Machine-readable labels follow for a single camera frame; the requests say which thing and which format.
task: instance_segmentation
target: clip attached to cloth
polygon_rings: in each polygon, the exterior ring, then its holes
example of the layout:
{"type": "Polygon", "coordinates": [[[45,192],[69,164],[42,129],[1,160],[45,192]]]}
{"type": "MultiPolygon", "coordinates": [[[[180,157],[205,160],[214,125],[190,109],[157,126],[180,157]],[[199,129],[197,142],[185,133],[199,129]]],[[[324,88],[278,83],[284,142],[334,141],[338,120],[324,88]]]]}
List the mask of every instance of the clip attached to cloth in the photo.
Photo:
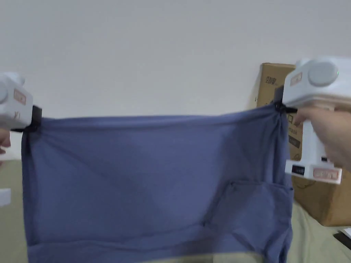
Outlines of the clip attached to cloth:
{"type": "Polygon", "coordinates": [[[18,73],[0,74],[0,128],[14,132],[35,132],[41,125],[42,109],[33,105],[33,96],[23,88],[18,73]]]}
{"type": "Polygon", "coordinates": [[[276,106],[276,111],[283,113],[296,113],[296,108],[289,108],[283,104],[283,93],[284,93],[284,85],[276,88],[274,91],[274,99],[273,103],[276,106]]]}

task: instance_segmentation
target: white device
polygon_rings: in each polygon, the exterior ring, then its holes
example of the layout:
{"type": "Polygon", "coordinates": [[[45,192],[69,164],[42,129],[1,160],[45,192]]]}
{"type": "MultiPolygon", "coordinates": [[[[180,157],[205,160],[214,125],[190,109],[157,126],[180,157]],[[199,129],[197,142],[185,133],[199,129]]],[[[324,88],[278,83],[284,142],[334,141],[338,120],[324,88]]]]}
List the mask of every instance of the white device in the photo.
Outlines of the white device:
{"type": "MultiPolygon", "coordinates": [[[[351,108],[351,59],[325,57],[304,59],[285,79],[283,104],[316,106],[328,110],[351,108]]],[[[310,121],[303,123],[300,161],[288,160],[285,172],[306,179],[340,184],[342,169],[334,167],[310,121]]]]}
{"type": "Polygon", "coordinates": [[[0,128],[24,129],[32,122],[33,97],[17,73],[0,74],[0,128]]]}

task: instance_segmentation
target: green bedsheet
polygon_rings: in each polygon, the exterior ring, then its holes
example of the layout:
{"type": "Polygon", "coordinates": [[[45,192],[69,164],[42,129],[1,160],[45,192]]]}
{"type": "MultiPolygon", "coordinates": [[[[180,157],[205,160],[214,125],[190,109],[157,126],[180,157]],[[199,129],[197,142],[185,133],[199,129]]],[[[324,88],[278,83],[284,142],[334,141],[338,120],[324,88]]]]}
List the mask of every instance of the green bedsheet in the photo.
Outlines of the green bedsheet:
{"type": "MultiPolygon", "coordinates": [[[[8,161],[0,168],[0,188],[12,189],[11,205],[0,208],[0,262],[27,263],[22,211],[22,169],[20,161],[8,161]]],[[[288,263],[351,262],[351,250],[328,228],[311,218],[298,204],[293,206],[293,241],[288,263]]],[[[154,261],[155,263],[257,263],[262,258],[250,253],[215,254],[154,261]]]]}

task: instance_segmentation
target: finger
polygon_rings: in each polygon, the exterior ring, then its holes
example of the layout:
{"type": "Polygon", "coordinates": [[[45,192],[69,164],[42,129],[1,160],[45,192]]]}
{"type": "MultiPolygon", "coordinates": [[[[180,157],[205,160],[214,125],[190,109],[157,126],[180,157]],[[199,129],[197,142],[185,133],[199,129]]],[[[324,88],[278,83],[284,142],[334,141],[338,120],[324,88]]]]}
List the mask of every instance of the finger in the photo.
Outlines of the finger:
{"type": "Polygon", "coordinates": [[[0,145],[10,147],[10,132],[8,130],[0,129],[0,145]]]}
{"type": "Polygon", "coordinates": [[[325,119],[331,114],[329,110],[321,109],[317,107],[304,107],[297,111],[295,116],[295,125],[299,126],[302,122],[306,120],[320,121],[325,119]]]}

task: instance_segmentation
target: blue fabric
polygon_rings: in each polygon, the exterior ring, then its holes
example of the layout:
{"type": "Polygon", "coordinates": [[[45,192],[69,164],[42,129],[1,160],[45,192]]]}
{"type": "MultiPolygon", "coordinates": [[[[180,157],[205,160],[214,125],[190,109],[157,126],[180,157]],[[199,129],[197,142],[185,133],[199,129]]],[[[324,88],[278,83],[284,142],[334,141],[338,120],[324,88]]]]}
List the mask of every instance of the blue fabric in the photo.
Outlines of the blue fabric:
{"type": "Polygon", "coordinates": [[[43,119],[22,139],[30,263],[124,263],[255,251],[292,240],[287,120],[222,116],[43,119]]]}

